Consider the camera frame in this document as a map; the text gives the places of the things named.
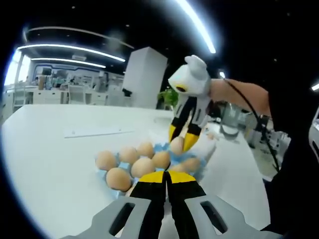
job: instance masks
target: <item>brown egg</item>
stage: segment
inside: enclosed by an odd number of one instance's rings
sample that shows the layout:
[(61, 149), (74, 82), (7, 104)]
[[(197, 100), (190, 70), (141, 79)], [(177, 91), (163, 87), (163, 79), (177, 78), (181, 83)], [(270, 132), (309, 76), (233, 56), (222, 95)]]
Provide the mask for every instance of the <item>brown egg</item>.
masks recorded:
[(200, 166), (198, 158), (189, 158), (181, 163), (188, 172), (195, 172)]
[(134, 147), (125, 147), (120, 151), (120, 160), (125, 163), (134, 164), (139, 155)]
[(151, 142), (144, 142), (137, 148), (137, 152), (141, 156), (152, 158), (154, 156), (154, 148)]
[(130, 175), (123, 168), (112, 168), (106, 174), (107, 185), (115, 190), (126, 192), (131, 187)]
[(183, 146), (184, 138), (180, 136), (173, 139), (169, 145), (170, 150), (176, 155), (181, 155), (183, 153)]
[(129, 197), (133, 191), (133, 189), (135, 188), (135, 185), (133, 185), (125, 194), (126, 197)]
[(169, 168), (169, 171), (186, 172), (186, 169), (182, 164), (177, 164)]
[(116, 158), (112, 152), (105, 150), (98, 153), (95, 164), (99, 169), (109, 171), (116, 167)]
[(155, 165), (149, 158), (140, 158), (136, 161), (131, 169), (132, 177), (141, 178), (143, 175), (153, 173), (155, 171)]
[(207, 137), (208, 137), (209, 139), (214, 139), (214, 138), (215, 138), (213, 133), (208, 133), (208, 134), (207, 134)]
[(167, 169), (170, 164), (170, 155), (167, 151), (158, 152), (152, 158), (156, 168)]

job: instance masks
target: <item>egg carton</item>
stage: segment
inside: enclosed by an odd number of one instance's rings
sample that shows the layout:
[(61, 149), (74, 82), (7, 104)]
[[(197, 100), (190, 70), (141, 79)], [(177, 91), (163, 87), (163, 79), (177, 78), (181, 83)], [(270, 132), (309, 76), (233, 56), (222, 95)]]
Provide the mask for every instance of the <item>egg carton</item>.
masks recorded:
[[(178, 165), (178, 164), (184, 162), (188, 158), (194, 158), (194, 157), (198, 158), (199, 161), (200, 161), (200, 165), (199, 165), (198, 169), (195, 172), (190, 172), (189, 174), (191, 176), (193, 176), (197, 181), (200, 181), (202, 179), (203, 170), (204, 170), (204, 168), (205, 168), (205, 166), (207, 164), (207, 160), (205, 160), (205, 158), (198, 157), (198, 155), (195, 155), (194, 153), (192, 153), (191, 150), (188, 151), (188, 152), (185, 152), (185, 153), (183, 153), (181, 155), (176, 155), (169, 149), (169, 143), (164, 143), (164, 144), (156, 143), (154, 145), (154, 153), (158, 153), (158, 152), (161, 152), (161, 151), (168, 151), (169, 155), (170, 155), (170, 165), (169, 165), (167, 170), (169, 170), (169, 168), (171, 168), (174, 165)], [(132, 175), (131, 175), (132, 165), (129, 164), (129, 163), (121, 162), (118, 152), (116, 152), (114, 154), (114, 156), (116, 158), (117, 167), (124, 169), (129, 174), (129, 176), (131, 178), (132, 185), (135, 185), (138, 182), (139, 178), (132, 177)], [(107, 171), (106, 170), (101, 170), (101, 169), (99, 169), (97, 167), (96, 167), (96, 171), (97, 171), (97, 174), (99, 175), (99, 177), (106, 184), (106, 180), (105, 179), (106, 179)], [(165, 169), (156, 168), (156, 171), (165, 171)], [(126, 194), (126, 192), (122, 192), (120, 190), (111, 189), (110, 187), (108, 187), (108, 188), (109, 188), (111, 194), (113, 195), (113, 197), (115, 199), (117, 199), (119, 196), (125, 196), (125, 194)]]

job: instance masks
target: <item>wire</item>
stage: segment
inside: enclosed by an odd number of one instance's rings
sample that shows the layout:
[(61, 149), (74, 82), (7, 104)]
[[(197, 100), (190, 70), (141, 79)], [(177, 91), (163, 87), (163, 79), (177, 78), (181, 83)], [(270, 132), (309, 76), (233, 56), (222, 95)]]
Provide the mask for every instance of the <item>wire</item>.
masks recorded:
[[(254, 107), (251, 105), (251, 103), (247, 100), (247, 98), (243, 95), (243, 93), (240, 92), (239, 89), (237, 89), (233, 84), (231, 84), (229, 81), (227, 81), (225, 78), (223, 78), (223, 80), (231, 87), (234, 89), (234, 91), (236, 91), (243, 99), (244, 101), (248, 104), (249, 108), (251, 109), (251, 111), (253, 112), (256, 120), (257, 120), (257, 124), (259, 124), (261, 127), (262, 127), (262, 124), (260, 122), (260, 118), (258, 117)], [(269, 143), (269, 140), (266, 136), (266, 133), (265, 133), (265, 130), (261, 130), (261, 134), (262, 136), (264, 137), (265, 141), (266, 141), (266, 144), (269, 148), (269, 151), (274, 159), (274, 162), (275, 162), (275, 169), (277, 172), (279, 172), (279, 164), (278, 164), (278, 160), (276, 158), (276, 154), (275, 154), (275, 151), (273, 150), (273, 148), (271, 147), (270, 143)]]

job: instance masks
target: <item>window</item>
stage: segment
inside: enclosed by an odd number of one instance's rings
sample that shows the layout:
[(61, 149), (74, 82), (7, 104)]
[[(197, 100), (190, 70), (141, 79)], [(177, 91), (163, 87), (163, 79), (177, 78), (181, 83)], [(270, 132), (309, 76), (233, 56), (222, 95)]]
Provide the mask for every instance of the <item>window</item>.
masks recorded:
[(18, 81), (26, 81), (26, 77), (28, 76), (28, 71), (30, 67), (30, 62), (31, 59), (25, 55), (22, 60)]
[[(10, 85), (10, 84), (14, 84), (15, 75), (16, 75), (16, 71), (18, 69), (18, 63), (19, 63), (20, 57), (21, 57), (21, 51), (16, 50), (12, 59), (11, 59), (11, 62), (10, 62), (9, 67), (8, 67), (8, 71), (7, 71), (6, 76), (5, 76), (5, 81), (4, 81), (5, 86)], [(31, 62), (31, 59), (29, 57), (27, 57), (27, 56), (23, 57), (18, 81), (23, 81), (23, 82), (26, 81), (26, 77), (27, 77), (28, 71), (29, 71), (30, 62)]]

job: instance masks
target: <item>led strip light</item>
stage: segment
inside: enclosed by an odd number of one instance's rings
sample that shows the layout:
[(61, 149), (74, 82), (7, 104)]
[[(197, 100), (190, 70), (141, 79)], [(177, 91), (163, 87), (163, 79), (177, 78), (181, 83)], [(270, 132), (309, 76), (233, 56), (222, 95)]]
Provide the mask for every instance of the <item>led strip light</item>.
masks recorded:
[(191, 8), (189, 3), (186, 0), (176, 0), (176, 2), (186, 12), (186, 14), (190, 17), (190, 19), (194, 22), (197, 30), (199, 31), (201, 36), (204, 38), (204, 41), (206, 42), (206, 45), (207, 45), (209, 51), (213, 54), (216, 53), (215, 47), (213, 46), (213, 43), (211, 42), (211, 39), (210, 39), (203, 23), (201, 22), (201, 20), (199, 19), (199, 17), (195, 13), (195, 11)]
[(318, 90), (318, 89), (319, 89), (319, 84), (316, 84), (316, 85), (312, 86), (311, 89), (312, 89), (313, 91)]
[(118, 61), (122, 61), (125, 62), (124, 59), (117, 57), (117, 56), (112, 56), (110, 54), (106, 54), (100, 51), (95, 51), (95, 50), (91, 50), (91, 49), (87, 49), (87, 48), (83, 48), (83, 47), (78, 47), (78, 46), (69, 46), (69, 45), (61, 45), (61, 44), (33, 44), (33, 45), (27, 45), (27, 46), (20, 46), (17, 48), (17, 50), (21, 50), (21, 49), (26, 49), (26, 48), (31, 48), (31, 47), (62, 47), (62, 48), (69, 48), (69, 49), (74, 49), (74, 50), (80, 50), (80, 51), (87, 51), (87, 52), (91, 52), (91, 53), (95, 53), (101, 56), (106, 56), (106, 57), (110, 57), (113, 58), (115, 60)]
[(106, 66), (102, 66), (102, 65), (94, 64), (90, 62), (85, 62), (85, 61), (76, 61), (76, 60), (60, 59), (60, 58), (32, 58), (31, 61), (65, 61), (65, 62), (73, 62), (73, 63), (79, 63), (79, 64), (84, 64), (89, 66), (96, 66), (101, 68), (106, 67)]

